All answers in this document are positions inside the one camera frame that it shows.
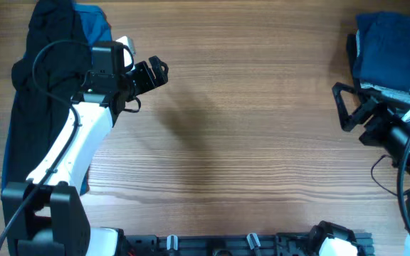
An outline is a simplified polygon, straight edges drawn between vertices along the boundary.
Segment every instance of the black base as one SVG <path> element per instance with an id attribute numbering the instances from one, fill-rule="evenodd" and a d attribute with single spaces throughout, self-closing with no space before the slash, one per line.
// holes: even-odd
<path id="1" fill-rule="evenodd" d="M 260 235 L 260 255 L 263 256 L 307 256 L 307 241 L 309 233 L 278 233 L 276 235 Z M 357 244 L 360 245 L 359 255 L 374 256 L 373 239 L 371 233 L 355 234 Z M 203 236 L 179 237 L 178 250 L 167 250 L 167 238 L 156 235 L 127 235 L 133 255 L 148 256 L 255 256 L 246 236 Z"/>

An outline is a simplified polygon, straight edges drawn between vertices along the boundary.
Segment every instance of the wooden table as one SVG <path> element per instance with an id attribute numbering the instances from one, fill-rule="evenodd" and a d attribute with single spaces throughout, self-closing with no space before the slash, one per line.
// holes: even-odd
<path id="1" fill-rule="evenodd" d="M 4 2 L 0 180 L 11 66 L 25 51 L 33 11 L 32 1 Z M 120 115 L 93 159 L 82 197 L 93 226 L 236 235 L 306 232 L 328 220 L 373 233 L 378 255 L 401 255 L 406 232 L 396 199 L 369 175 L 384 151 L 359 143 L 362 127 L 341 131 L 331 87 L 351 82 L 345 41 L 354 16 L 410 14 L 410 1 L 95 4 L 113 38 L 134 39 L 137 61 L 157 55 L 170 72 L 167 85 L 141 96 L 139 114 Z M 388 161 L 377 169 L 390 188 L 395 175 Z"/>

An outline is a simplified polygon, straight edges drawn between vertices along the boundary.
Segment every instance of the white panel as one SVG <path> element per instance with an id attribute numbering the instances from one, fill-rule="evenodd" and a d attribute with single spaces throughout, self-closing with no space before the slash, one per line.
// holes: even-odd
<path id="1" fill-rule="evenodd" d="M 133 48 L 134 46 L 131 44 L 129 40 L 131 40 L 130 38 L 128 38 L 127 36 L 123 36 L 121 38 L 118 38 L 116 41 L 119 43 L 124 44 L 125 46 L 129 47 L 130 49 Z M 124 59 L 125 59 L 125 67 L 127 67 L 128 65 L 131 65 L 132 63 L 132 59 L 131 56 L 129 55 L 129 53 L 127 52 L 127 50 L 125 50 L 125 52 L 123 53 Z"/>
<path id="2" fill-rule="evenodd" d="M 338 238 L 325 238 L 319 256 L 357 256 L 357 248 L 350 242 Z"/>
<path id="3" fill-rule="evenodd" d="M 117 249 L 118 232 L 111 228 L 91 228 L 86 256 L 113 256 Z"/>
<path id="4" fill-rule="evenodd" d="M 94 153 L 98 149 L 101 141 L 112 129 L 112 115 L 108 107 L 100 107 L 98 103 L 80 102 L 74 105 L 80 116 L 81 126 L 69 146 L 69 150 L 61 159 L 57 170 L 47 180 L 47 185 L 57 185 L 60 181 L 65 181 L 69 186 L 75 186 L 80 193 L 80 187 L 85 177 L 86 171 L 93 159 Z M 64 124 L 61 133 L 55 143 L 47 153 L 43 161 L 32 171 L 26 180 L 32 178 L 38 183 L 45 175 L 46 170 L 51 166 L 61 149 L 67 142 L 73 130 L 74 116 L 69 112 L 67 122 Z"/>

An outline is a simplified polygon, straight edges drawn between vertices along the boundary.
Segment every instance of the blue towel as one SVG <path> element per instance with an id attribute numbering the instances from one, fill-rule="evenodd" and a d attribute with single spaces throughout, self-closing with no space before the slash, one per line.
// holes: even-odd
<path id="1" fill-rule="evenodd" d="M 74 9 L 80 14 L 80 20 L 82 21 L 83 32 L 90 45 L 93 45 L 97 41 L 111 41 L 112 34 L 110 33 L 110 26 L 105 20 L 103 11 L 98 6 L 74 4 Z M 11 136 L 11 125 L 9 125 L 9 134 L 6 141 L 6 149 L 4 152 L 3 171 L 1 177 L 1 190 L 6 187 L 7 180 L 7 165 L 9 154 L 9 142 Z M 88 186 L 88 172 L 83 179 L 82 186 L 80 188 L 80 194 L 83 195 L 86 192 Z"/>
<path id="2" fill-rule="evenodd" d="M 355 78 L 390 89 L 410 88 L 410 16 L 379 12 L 357 16 L 360 55 Z"/>

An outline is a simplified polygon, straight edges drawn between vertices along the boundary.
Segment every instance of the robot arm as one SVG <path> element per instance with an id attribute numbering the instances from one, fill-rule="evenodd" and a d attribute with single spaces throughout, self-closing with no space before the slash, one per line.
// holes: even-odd
<path id="1" fill-rule="evenodd" d="M 365 132 L 359 138 L 365 146 L 382 146 L 393 158 L 393 165 L 399 167 L 399 173 L 403 173 L 401 166 L 404 155 L 407 155 L 405 167 L 406 172 L 410 175 L 410 105 L 403 102 L 388 100 L 383 95 L 367 90 L 356 90 L 354 87 L 337 83 L 333 89 L 333 95 L 338 108 L 341 128 L 350 132 L 357 124 L 364 124 Z M 341 92 L 350 92 L 358 95 L 362 104 L 352 113 L 348 114 Z M 405 225 L 408 227 L 410 234 L 410 189 L 403 195 L 407 196 Z"/>
<path id="2" fill-rule="evenodd" d="M 129 57 L 132 54 L 123 49 L 128 42 L 127 37 L 123 37 L 116 42 L 100 42 L 93 46 L 93 70 L 90 71 L 89 80 L 73 98 L 80 126 L 57 169 L 45 182 L 46 185 L 56 186 L 60 182 L 66 182 L 80 192 L 94 153 L 115 125 L 125 103 L 138 100 L 136 96 L 139 94 L 167 82 L 167 65 L 156 56 L 149 59 L 156 77 L 146 62 L 134 65 L 133 58 Z M 37 184 L 44 177 L 68 140 L 74 121 L 70 110 L 58 138 L 43 161 L 28 175 L 27 181 Z"/>

